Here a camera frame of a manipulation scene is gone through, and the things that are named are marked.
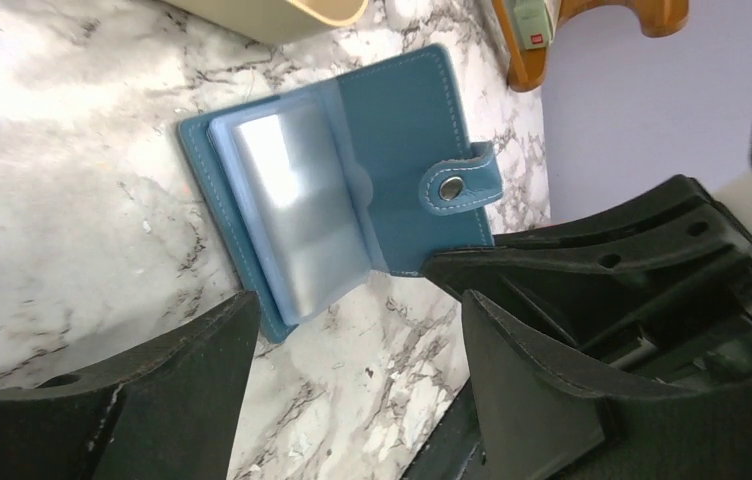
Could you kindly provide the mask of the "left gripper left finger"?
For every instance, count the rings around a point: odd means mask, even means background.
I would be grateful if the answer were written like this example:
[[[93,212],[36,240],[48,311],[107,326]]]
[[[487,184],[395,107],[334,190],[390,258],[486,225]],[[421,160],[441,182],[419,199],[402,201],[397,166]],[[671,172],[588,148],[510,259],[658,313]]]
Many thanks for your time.
[[[260,304],[204,315],[31,388],[0,390],[0,479],[223,479]]]

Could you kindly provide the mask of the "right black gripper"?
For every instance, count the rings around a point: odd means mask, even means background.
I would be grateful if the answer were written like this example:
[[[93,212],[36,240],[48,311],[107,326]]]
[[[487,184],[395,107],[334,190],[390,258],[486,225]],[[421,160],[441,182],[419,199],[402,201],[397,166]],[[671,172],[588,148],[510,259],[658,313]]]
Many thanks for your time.
[[[696,391],[752,379],[752,312],[737,298],[752,235],[684,175],[587,218],[438,252],[423,273],[632,375]],[[404,475],[496,479],[471,377]]]

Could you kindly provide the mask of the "blue leather card holder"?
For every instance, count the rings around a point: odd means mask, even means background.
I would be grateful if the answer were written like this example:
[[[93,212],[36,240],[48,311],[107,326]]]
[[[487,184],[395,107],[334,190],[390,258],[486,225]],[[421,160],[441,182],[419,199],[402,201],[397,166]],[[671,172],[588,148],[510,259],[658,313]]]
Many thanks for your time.
[[[413,278],[438,251],[493,242],[496,154],[469,138],[440,44],[183,120],[177,136],[271,342],[374,271]]]

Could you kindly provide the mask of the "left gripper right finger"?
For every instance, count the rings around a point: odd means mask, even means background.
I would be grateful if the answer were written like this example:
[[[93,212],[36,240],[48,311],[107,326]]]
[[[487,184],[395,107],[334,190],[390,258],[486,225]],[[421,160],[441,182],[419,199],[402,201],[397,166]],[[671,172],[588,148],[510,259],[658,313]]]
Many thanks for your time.
[[[462,325],[496,479],[752,479],[752,379],[696,391],[564,345],[476,291]]]

